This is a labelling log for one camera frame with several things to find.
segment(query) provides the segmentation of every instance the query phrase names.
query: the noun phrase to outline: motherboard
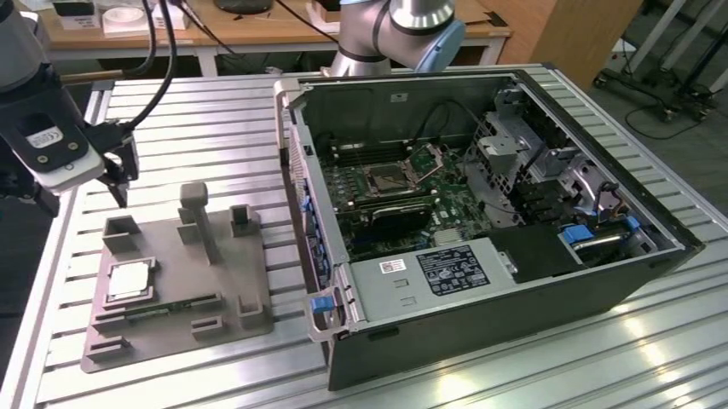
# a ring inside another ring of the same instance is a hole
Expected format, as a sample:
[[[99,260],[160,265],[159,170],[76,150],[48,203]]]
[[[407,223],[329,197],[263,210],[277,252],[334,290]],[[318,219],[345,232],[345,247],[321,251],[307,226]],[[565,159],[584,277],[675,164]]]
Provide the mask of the motherboard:
[[[387,151],[341,151],[323,169],[353,261],[473,239],[490,229],[485,203],[468,186],[464,149],[422,142]]]

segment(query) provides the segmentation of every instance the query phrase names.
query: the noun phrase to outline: blue connector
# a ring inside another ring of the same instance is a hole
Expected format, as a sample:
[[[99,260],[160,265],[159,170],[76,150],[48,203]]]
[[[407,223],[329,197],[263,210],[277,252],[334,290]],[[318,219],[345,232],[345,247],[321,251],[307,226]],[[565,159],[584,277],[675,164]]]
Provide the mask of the blue connector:
[[[628,216],[625,221],[627,221],[627,227],[629,228],[631,232],[633,232],[635,230],[640,228],[641,225],[637,219],[635,218],[635,216]]]
[[[334,308],[337,308],[334,304],[334,297],[325,296],[310,299],[310,310],[314,312],[314,314],[321,314],[326,311],[334,311]]]
[[[569,226],[564,229],[564,239],[569,245],[594,238],[594,234],[584,224]]]

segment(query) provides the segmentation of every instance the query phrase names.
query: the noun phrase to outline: aluminum table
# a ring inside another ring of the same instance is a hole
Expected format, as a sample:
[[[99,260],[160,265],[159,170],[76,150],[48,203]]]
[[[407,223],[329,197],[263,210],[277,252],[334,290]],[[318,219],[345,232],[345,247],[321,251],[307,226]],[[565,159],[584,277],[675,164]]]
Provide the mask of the aluminum table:
[[[63,197],[20,327],[0,407],[440,406],[604,408],[728,402],[728,223],[557,71],[524,68],[708,244],[672,275],[606,314],[338,392],[306,336],[303,277],[279,174],[273,83],[279,77],[175,81],[136,131],[142,177],[115,209],[94,182]],[[131,118],[158,81],[91,98],[87,120]],[[179,184],[206,181],[208,210],[247,203],[265,224],[275,330],[95,374],[79,368],[106,217],[174,217]]]

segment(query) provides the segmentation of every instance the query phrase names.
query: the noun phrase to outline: barcode sticker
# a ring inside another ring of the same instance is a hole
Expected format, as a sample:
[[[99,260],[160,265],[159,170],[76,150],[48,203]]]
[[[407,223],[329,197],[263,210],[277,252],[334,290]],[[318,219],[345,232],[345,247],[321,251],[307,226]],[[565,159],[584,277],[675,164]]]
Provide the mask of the barcode sticker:
[[[381,262],[379,268],[382,270],[382,274],[394,273],[395,271],[402,271],[407,269],[405,267],[403,259],[390,260],[389,262]]]

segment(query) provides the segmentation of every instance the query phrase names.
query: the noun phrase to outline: cable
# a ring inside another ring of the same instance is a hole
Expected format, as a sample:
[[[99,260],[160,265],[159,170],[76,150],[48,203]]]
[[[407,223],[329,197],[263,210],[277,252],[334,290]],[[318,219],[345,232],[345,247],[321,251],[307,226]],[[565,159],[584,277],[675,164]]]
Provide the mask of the cable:
[[[470,116],[472,120],[476,122],[476,124],[478,125],[478,127],[482,127],[482,128],[486,128],[486,125],[484,124],[484,122],[480,120],[478,118],[478,115],[476,115],[476,112],[473,112],[473,110],[466,107],[461,101],[457,101],[457,100],[453,100],[450,98],[448,98],[446,100],[441,100],[441,101],[437,101],[434,102],[434,104],[430,105],[430,109],[427,110],[426,114],[425,114],[425,119],[423,121],[419,123],[419,127],[418,127],[418,130],[414,134],[414,136],[411,137],[411,140],[410,140],[410,145],[414,145],[415,142],[419,140],[419,138],[422,137],[422,134],[425,133],[425,128],[427,126],[427,123],[430,122],[430,119],[433,118],[433,115],[434,115],[434,112],[437,111],[437,109],[440,107],[444,107],[446,104],[452,104],[452,105],[456,105],[457,107],[460,107],[466,113],[468,115]]]
[[[521,169],[521,171],[518,171],[518,174],[521,175],[521,177],[524,177],[525,173],[532,168],[533,164],[536,163],[536,159],[538,159],[538,157],[541,156],[541,154],[546,150],[546,147],[548,147],[546,142],[541,143],[541,146],[536,150],[536,153],[533,154],[532,158],[528,159],[528,162],[525,163],[524,169]]]
[[[645,109],[651,109],[651,108],[656,108],[656,107],[661,107],[661,108],[665,108],[664,104],[663,104],[663,100],[660,100],[660,98],[657,98],[655,95],[652,95],[652,93],[649,93],[648,91],[645,91],[644,89],[639,89],[636,87],[633,87],[632,85],[629,85],[628,83],[625,83],[624,81],[621,81],[619,78],[613,78],[620,84],[623,84],[628,89],[632,89],[637,92],[640,92],[641,94],[649,96],[653,100],[655,100],[655,104],[653,105],[645,105],[643,107],[639,107],[639,108],[635,108],[632,111],[629,111],[625,115],[625,123],[627,125],[632,128],[632,130],[635,132],[637,132],[640,135],[643,135],[645,138],[648,139],[653,139],[656,141],[665,141],[668,139],[672,139],[675,138],[676,136],[681,135],[684,132],[687,132],[688,130],[696,128],[697,126],[701,125],[701,122],[699,122],[697,124],[695,125],[691,125],[688,126],[687,128],[684,128],[683,130],[677,131],[676,133],[671,134],[671,135],[667,135],[667,136],[653,136],[651,134],[647,134],[645,132],[643,132],[641,130],[639,130],[635,125],[632,124],[632,122],[629,121],[629,118],[631,116],[639,112],[639,111],[644,111]]]
[[[243,68],[244,72],[253,72],[253,69],[249,66],[249,62],[244,60],[246,56],[243,54],[236,53],[230,46],[223,43],[223,40],[219,39],[219,37],[215,35],[210,27],[203,23],[203,19],[200,19],[199,14],[195,12],[195,10],[191,8],[191,6],[182,2],[179,9],[182,10],[182,13],[187,16],[190,21],[192,21],[192,24],[196,26],[200,32],[204,33],[204,35],[215,42],[218,45],[230,53],[231,55],[236,56],[240,59],[240,62],[246,65]]]
[[[633,130],[635,132],[637,132],[637,133],[639,133],[640,135],[643,135],[645,138],[653,139],[653,140],[656,140],[656,141],[667,141],[668,139],[675,138],[676,136],[681,135],[681,134],[685,133],[688,130],[691,130],[691,129],[699,127],[699,126],[703,124],[703,122],[699,122],[697,124],[685,127],[684,129],[679,130],[677,132],[675,132],[673,134],[669,134],[669,135],[667,135],[667,136],[653,136],[653,135],[651,135],[651,134],[644,133],[641,130],[639,130],[639,129],[635,127],[635,125],[632,124],[632,122],[629,122],[629,117],[631,117],[636,112],[643,111],[643,110],[649,109],[649,108],[659,107],[660,105],[661,105],[661,104],[655,104],[655,105],[647,105],[647,106],[644,106],[644,107],[636,108],[636,109],[631,110],[631,111],[627,113],[627,115],[625,115],[625,122],[627,122],[627,125],[632,128],[632,130]]]
[[[701,9],[700,11],[697,12],[697,14],[695,15],[695,17],[700,17],[700,15],[703,14],[703,11],[705,11],[705,8],[708,7],[708,5],[712,3],[713,0],[705,0],[705,3],[703,4],[701,6]],[[668,56],[668,54],[671,53],[672,51],[672,47],[675,47],[675,44],[677,42],[677,40],[685,35],[687,31],[691,29],[691,26],[685,27],[685,29],[680,32],[680,34],[677,36],[675,36],[675,38],[672,39],[671,41],[671,45],[668,45],[668,49],[664,51],[663,55],[660,55],[660,59],[659,59],[659,63],[657,65],[661,66],[663,63],[664,63],[664,57]]]
[[[164,79],[162,81],[162,84],[159,85],[158,92],[155,93],[155,96],[151,98],[150,103],[139,112],[136,117],[124,124],[124,127],[127,130],[134,130],[136,126],[142,123],[142,121],[148,117],[151,111],[155,109],[155,107],[159,104],[159,101],[162,100],[162,97],[164,96],[164,93],[170,89],[170,84],[172,83],[174,74],[176,73],[178,69],[178,44],[174,38],[174,27],[172,27],[172,18],[170,17],[170,9],[167,7],[167,2],[162,1],[159,2],[159,7],[162,7],[162,17],[164,19],[164,29],[167,31],[167,40],[170,41],[170,63],[167,64],[167,73],[164,74]]]
[[[627,41],[624,38],[621,39],[621,42],[623,42],[623,56],[625,57],[625,63],[627,63],[625,73],[627,75],[629,75],[629,78],[635,78],[635,72],[632,71],[632,66],[629,65],[629,58],[627,58]]]
[[[310,28],[313,28],[313,29],[318,32],[318,34],[321,34],[323,37],[329,38],[334,43],[337,43],[337,44],[339,43],[339,40],[337,40],[334,37],[331,37],[331,35],[330,35],[327,32],[322,31],[317,26],[314,26],[314,25],[313,25],[313,24],[311,24],[311,23],[310,23],[310,22],[309,22],[309,21],[307,21],[307,20],[306,20],[306,19],[305,19],[305,18],[303,18],[303,17],[302,17],[302,16],[301,16],[301,15],[299,15],[299,14],[298,14],[289,6],[283,3],[283,0],[275,0],[275,3],[278,3],[278,4],[281,5],[281,7],[282,7],[283,9],[286,9],[287,12],[289,12],[290,14],[293,14],[294,17],[295,17],[306,26],[309,26]]]
[[[155,21],[152,20],[150,0],[142,0],[142,5],[144,6],[147,26],[150,27],[150,53],[147,54],[147,59],[138,67],[123,70],[124,75],[128,77],[144,75],[150,71],[155,57],[158,56],[158,30],[155,29]]]
[[[502,207],[498,207],[498,206],[496,206],[496,205],[488,203],[485,200],[481,200],[481,202],[485,203],[486,206],[490,206],[490,207],[493,207],[494,209],[497,209],[497,210],[500,210],[500,211],[502,211],[502,212],[505,212],[505,213],[510,213],[512,215],[520,215],[520,214],[521,214],[520,211],[505,210]]]

